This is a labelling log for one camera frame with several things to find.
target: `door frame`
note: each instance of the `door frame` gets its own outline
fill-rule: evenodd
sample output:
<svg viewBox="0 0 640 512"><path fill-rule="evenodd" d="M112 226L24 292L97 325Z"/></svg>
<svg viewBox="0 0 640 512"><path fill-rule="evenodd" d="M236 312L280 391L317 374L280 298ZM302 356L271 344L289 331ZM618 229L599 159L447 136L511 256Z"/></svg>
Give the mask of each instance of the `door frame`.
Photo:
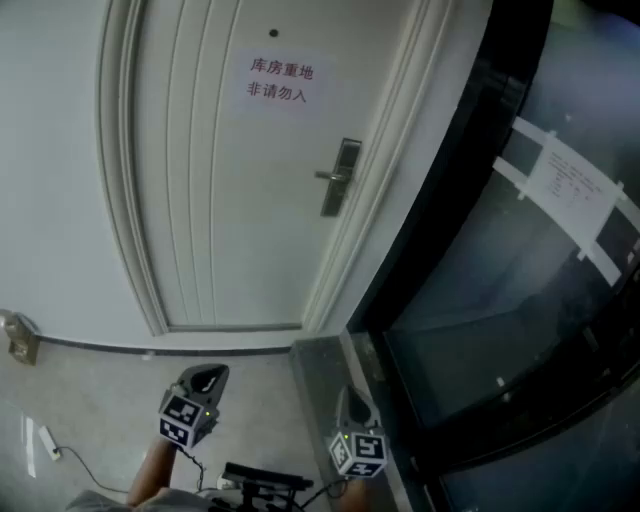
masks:
<svg viewBox="0 0 640 512"><path fill-rule="evenodd" d="M375 222L413 125L457 0L414 0L355 179L337 219L302 316L322 329ZM132 86L145 0L111 0L98 49L96 132L102 183L116 245L140 310L154 336L172 331L144 239L135 183Z"/></svg>
<svg viewBox="0 0 640 512"><path fill-rule="evenodd" d="M552 9L553 0L494 1L476 62L438 155L349 323L349 332L368 334L361 338L366 338L363 351L370 343L366 361L376 382L385 388L381 398L393 405L396 441L410 453L431 510L438 512L453 509L443 475L538 445L611 403L640 379L638 256L616 284L611 301L588 324L492 395L435 426L425 425L418 413L393 350L398 340L385 332L444 257L494 172L496 155L516 129L514 120L535 77ZM526 25L514 23L516 19L526 20ZM429 401L426 381L420 393L421 401Z"/></svg>

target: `wire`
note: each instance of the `wire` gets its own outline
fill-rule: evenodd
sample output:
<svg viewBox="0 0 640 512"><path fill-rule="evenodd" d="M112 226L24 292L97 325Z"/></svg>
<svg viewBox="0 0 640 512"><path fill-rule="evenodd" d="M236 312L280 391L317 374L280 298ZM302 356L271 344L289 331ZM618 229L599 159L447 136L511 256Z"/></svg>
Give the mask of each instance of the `wire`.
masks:
<svg viewBox="0 0 640 512"><path fill-rule="evenodd" d="M284 496L283 494L272 494L272 496L280 498L281 500L284 500L287 503L290 503L291 505L293 505L294 508L298 510L302 510L302 512L304 512L304 508L298 505L293 498L290 498L289 496Z"/></svg>
<svg viewBox="0 0 640 512"><path fill-rule="evenodd" d="M204 472L207 470L207 468L205 468L200 462L198 462L193 455L189 455L186 451L184 451L184 448L182 446L176 445L176 448L178 448L179 452L182 452L182 455L184 455L187 459L189 459L196 466L198 466L198 469L200 470L200 476L198 478L198 492L202 492L203 491L202 482L204 481Z"/></svg>
<svg viewBox="0 0 640 512"><path fill-rule="evenodd" d="M82 460L82 457L80 457L80 455L78 455L78 452L76 452L70 446L58 446L58 448L55 448L53 451L54 451L54 453L58 453L59 454L60 450L69 450L71 453L73 453L76 456L76 458L80 461L80 464L82 464L84 466L84 469L87 470L87 473L89 473L89 476L91 477L91 480L93 480L93 483L96 484L101 489L104 489L105 491L117 492L117 493L120 493L120 494L129 494L129 491L121 491L120 489L114 489L112 487L107 487L106 485L102 485L100 482L98 482L96 480L96 478L93 476L93 473L91 472L89 467L85 464L84 460Z"/></svg>
<svg viewBox="0 0 640 512"><path fill-rule="evenodd" d="M198 491L196 491L196 494L200 494L201 492L208 492L208 491L219 491L220 489L218 489L217 487L204 487Z"/></svg>
<svg viewBox="0 0 640 512"><path fill-rule="evenodd" d="M300 506L299 508L301 510L304 510L305 508L307 508L311 503L313 503L315 500L317 500L325 492L327 493L327 496L329 496L329 498L331 498L333 500L337 500L337 499L342 498L342 496L344 496L344 493L347 492L348 482L349 481L346 478L340 478L339 480L336 480L335 482L331 482L329 485L325 485L317 493L315 493L313 496L311 496L311 498L309 498L307 501L305 501L302 504L302 506ZM344 484L344 486L342 487L342 490L340 491L340 494L338 494L337 496L334 496L333 494L331 494L329 492L329 489L331 489L331 487L333 487L334 485L340 484L340 483Z"/></svg>

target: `controller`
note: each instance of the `controller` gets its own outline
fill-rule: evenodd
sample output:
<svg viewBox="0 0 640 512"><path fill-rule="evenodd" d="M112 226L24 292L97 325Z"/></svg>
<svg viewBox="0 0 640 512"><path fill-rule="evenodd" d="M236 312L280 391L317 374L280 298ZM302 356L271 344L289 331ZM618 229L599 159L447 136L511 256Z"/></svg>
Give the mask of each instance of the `controller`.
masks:
<svg viewBox="0 0 640 512"><path fill-rule="evenodd" d="M224 364L187 368L165 391L160 405L160 435L191 449L216 426L218 403L229 378Z"/></svg>
<svg viewBox="0 0 640 512"><path fill-rule="evenodd" d="M328 448L336 471L346 478L373 478L388 463L380 411L352 386L342 388L338 396Z"/></svg>

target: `wall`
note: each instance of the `wall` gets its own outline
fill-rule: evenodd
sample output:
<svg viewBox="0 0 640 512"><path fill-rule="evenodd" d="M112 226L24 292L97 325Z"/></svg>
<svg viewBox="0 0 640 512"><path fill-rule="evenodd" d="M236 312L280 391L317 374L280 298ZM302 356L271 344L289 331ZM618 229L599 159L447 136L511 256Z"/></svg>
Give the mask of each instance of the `wall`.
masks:
<svg viewBox="0 0 640 512"><path fill-rule="evenodd" d="M427 91L407 155L328 334L342 330L368 287L444 135L490 2L473 4L460 4L455 36L440 58L443 71ZM105 345L253 348L304 336L150 336L114 243L96 156L95 61L105 7L103 0L0 2L0 308L24 313L47 336Z"/></svg>

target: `door handle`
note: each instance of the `door handle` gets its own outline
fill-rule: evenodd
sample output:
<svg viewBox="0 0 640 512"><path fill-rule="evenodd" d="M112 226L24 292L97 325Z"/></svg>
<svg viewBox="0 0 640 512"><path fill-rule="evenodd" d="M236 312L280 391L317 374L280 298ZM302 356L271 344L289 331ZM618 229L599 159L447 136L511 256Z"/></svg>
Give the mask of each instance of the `door handle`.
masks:
<svg viewBox="0 0 640 512"><path fill-rule="evenodd" d="M327 171L316 171L316 178L338 181L340 183L349 183L351 181L351 177L349 176L344 176L342 174L334 174L332 172L327 172Z"/></svg>
<svg viewBox="0 0 640 512"><path fill-rule="evenodd" d="M332 172L316 171L316 178L329 181L327 193L324 196L324 203L320 215L323 217L337 217L340 208L347 196L347 187L353 179L353 172L360 154L359 140L342 139L342 145L338 152L335 166Z"/></svg>

